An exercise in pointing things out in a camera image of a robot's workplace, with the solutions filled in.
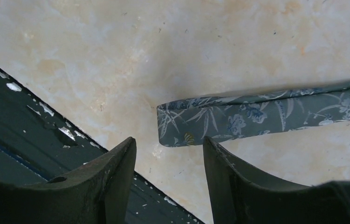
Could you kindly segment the grey floral tie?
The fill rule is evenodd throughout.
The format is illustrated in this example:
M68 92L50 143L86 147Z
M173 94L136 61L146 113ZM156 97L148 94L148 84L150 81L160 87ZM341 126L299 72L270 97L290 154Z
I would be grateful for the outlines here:
M350 81L240 97L200 97L157 107L166 147L201 145L350 121Z

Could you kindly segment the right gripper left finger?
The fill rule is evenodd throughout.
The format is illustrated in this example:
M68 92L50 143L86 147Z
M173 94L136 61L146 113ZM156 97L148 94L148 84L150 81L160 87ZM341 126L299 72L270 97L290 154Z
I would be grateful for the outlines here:
M123 224L136 154L136 140L128 137L49 182L0 181L0 224Z

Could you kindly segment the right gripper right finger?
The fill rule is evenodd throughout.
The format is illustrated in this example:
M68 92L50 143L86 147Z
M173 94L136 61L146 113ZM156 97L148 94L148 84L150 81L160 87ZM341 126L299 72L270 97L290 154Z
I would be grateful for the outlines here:
M350 181L306 186L271 175L205 137L216 224L350 224Z

